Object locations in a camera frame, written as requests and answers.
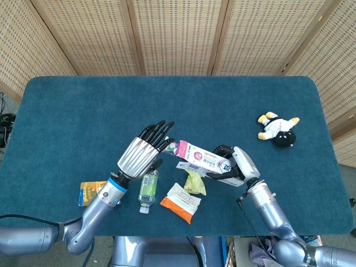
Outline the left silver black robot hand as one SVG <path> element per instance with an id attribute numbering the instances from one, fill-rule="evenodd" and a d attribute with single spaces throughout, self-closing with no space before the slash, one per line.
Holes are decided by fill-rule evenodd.
<path id="1" fill-rule="evenodd" d="M 142 178 L 156 162 L 160 153 L 175 141 L 166 137 L 173 121 L 159 121 L 146 126 L 129 144 L 117 162 L 119 174 L 127 179 Z"/>

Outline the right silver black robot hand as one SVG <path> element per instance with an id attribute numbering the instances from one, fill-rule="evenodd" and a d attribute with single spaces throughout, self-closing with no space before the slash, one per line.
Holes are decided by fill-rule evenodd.
<path id="1" fill-rule="evenodd" d="M 260 172 L 252 159 L 240 147 L 220 145 L 213 153 L 224 158 L 219 165 L 223 172 L 207 172 L 207 177 L 235 187 L 245 184 L 248 188 L 261 181 Z"/>

